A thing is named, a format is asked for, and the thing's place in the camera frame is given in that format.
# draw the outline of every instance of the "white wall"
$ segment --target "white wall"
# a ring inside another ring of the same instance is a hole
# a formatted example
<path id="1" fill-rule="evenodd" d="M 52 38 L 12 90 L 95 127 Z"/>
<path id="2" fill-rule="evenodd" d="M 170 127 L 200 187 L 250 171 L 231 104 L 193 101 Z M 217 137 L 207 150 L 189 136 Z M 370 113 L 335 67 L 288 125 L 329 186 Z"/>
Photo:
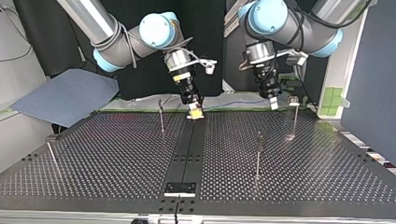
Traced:
<path id="1" fill-rule="evenodd" d="M 350 79 L 352 77 L 353 67 L 355 66 L 358 55 L 361 34 L 366 21 L 367 11 L 353 24 L 343 28 L 343 41 L 339 44 L 337 50 L 332 54 L 327 65 L 326 76 L 323 82 L 323 88 L 319 101 L 321 108 L 324 90 L 327 87 L 343 88 L 341 96 L 347 97 Z M 318 113 L 321 119 L 340 119 L 344 108 L 339 106 L 335 116 L 324 116 Z"/>
<path id="2" fill-rule="evenodd" d="M 0 0 L 0 4 L 14 7 L 12 0 Z M 0 61 L 24 54 L 29 45 L 0 12 Z M 21 21 L 8 13 L 21 31 Z M 4 112 L 22 96 L 43 85 L 46 79 L 32 50 L 25 57 L 0 62 L 0 172 L 20 160 L 26 154 L 45 143 L 52 134 L 50 124 L 18 112 Z"/>

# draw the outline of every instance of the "black cable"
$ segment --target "black cable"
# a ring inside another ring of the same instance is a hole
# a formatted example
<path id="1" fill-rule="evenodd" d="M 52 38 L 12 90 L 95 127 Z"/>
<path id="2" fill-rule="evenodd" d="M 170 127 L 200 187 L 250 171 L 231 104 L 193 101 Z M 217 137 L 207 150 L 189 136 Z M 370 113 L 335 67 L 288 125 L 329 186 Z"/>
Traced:
<path id="1" fill-rule="evenodd" d="M 97 73 L 97 74 L 102 75 L 102 74 L 99 73 L 99 70 L 102 71 L 102 69 L 99 68 L 99 66 L 98 66 L 96 63 L 94 63 L 91 59 L 89 59 L 89 58 L 85 55 L 84 51 L 82 50 L 81 43 L 79 42 L 79 40 L 78 40 L 78 38 L 77 38 L 76 30 L 75 30 L 74 27 L 73 27 L 73 22 L 71 22 L 71 20 L 70 20 L 70 18 L 69 18 L 68 16 L 67 16 L 67 20 L 69 21 L 70 27 L 72 28 L 73 35 L 74 35 L 74 37 L 75 37 L 75 39 L 76 39 L 76 42 L 77 42 L 79 48 L 81 49 L 81 53 L 82 53 L 82 55 L 84 56 L 85 61 L 89 62 L 90 64 L 92 64 L 92 65 L 95 67 L 96 73 Z"/>
<path id="2" fill-rule="evenodd" d="M 26 53 L 22 54 L 21 56 L 15 57 L 15 58 L 11 58 L 11 59 L 5 59 L 5 60 L 0 60 L 0 63 L 4 63 L 4 62 L 9 62 L 9 61 L 14 61 L 14 60 L 18 60 L 21 59 L 23 57 L 25 57 L 26 55 L 28 55 L 30 53 L 30 51 L 32 50 L 32 45 L 29 47 L 29 49 L 26 51 Z"/>
<path id="3" fill-rule="evenodd" d="M 177 198 L 177 204 L 176 204 L 176 209 L 175 209 L 175 224 L 178 224 L 178 219 L 177 219 L 177 209 L 178 209 L 178 202 L 180 200 L 180 196 Z"/>
<path id="4" fill-rule="evenodd" d="M 303 89 L 304 89 L 304 91 L 305 91 L 306 96 L 307 96 L 308 99 L 312 102 L 312 105 L 314 106 L 314 108 L 315 108 L 315 109 L 317 110 L 317 112 L 318 112 L 318 107 L 316 106 L 316 103 L 312 100 L 311 96 L 309 95 L 308 91 L 306 90 L 306 87 L 305 87 L 305 85 L 304 85 L 303 79 L 302 79 L 302 77 L 300 76 L 300 71 L 299 71 L 298 67 L 296 67 L 296 71 L 297 71 L 297 76 L 300 78 L 300 82 L 301 82 L 301 84 L 303 85 Z"/>
<path id="5" fill-rule="evenodd" d="M 300 48 L 297 49 L 297 51 L 302 51 L 304 48 L 304 28 L 303 28 L 303 23 L 304 23 L 304 15 L 298 15 L 297 12 L 295 11 L 294 8 L 288 6 L 288 9 L 293 13 L 294 17 L 296 18 L 298 22 L 298 28 L 296 32 L 299 32 L 301 34 L 301 45 Z"/>
<path id="6" fill-rule="evenodd" d="M 333 28 L 333 29 L 340 29 L 340 28 L 347 27 L 348 25 L 350 25 L 350 24 L 354 23 L 355 21 L 357 21 L 357 20 L 361 17 L 361 15 L 364 13 L 364 11 L 367 9 L 367 7 L 370 6 L 370 4 L 371 4 L 372 1 L 373 1 L 373 0 L 368 0 L 368 1 L 366 2 L 366 5 L 364 5 L 364 7 L 361 9 L 361 11 L 359 12 L 359 14 L 358 14 L 354 19 L 352 19 L 351 21 L 349 21 L 349 22 L 347 22 L 347 23 L 340 24 L 340 25 L 332 24 L 332 23 L 326 22 L 326 21 L 324 21 L 324 20 L 318 18 L 317 16 L 313 16 L 313 15 L 310 15 L 309 13 L 306 13 L 305 11 L 303 11 L 303 10 L 301 10 L 301 9 L 299 9 L 299 8 L 297 8 L 297 10 L 298 10 L 300 13 L 304 14 L 306 17 L 308 17 L 308 18 L 310 18 L 310 19 L 312 19 L 312 20 L 314 20 L 314 21 L 316 21 L 316 22 L 318 22 L 318 23 L 320 23 L 320 24 L 322 24 L 322 25 L 324 25 L 324 26 L 327 26 L 327 27 Z"/>

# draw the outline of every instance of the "blue cloth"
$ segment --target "blue cloth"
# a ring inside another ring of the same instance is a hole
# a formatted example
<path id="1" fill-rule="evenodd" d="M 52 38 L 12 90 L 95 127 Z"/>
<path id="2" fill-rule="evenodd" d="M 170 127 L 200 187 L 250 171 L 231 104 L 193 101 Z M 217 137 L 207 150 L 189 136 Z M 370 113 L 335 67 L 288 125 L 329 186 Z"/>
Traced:
<path id="1" fill-rule="evenodd" d="M 11 108 L 69 128 L 106 105 L 118 91 L 118 83 L 112 78 L 69 69 L 22 97 Z"/>

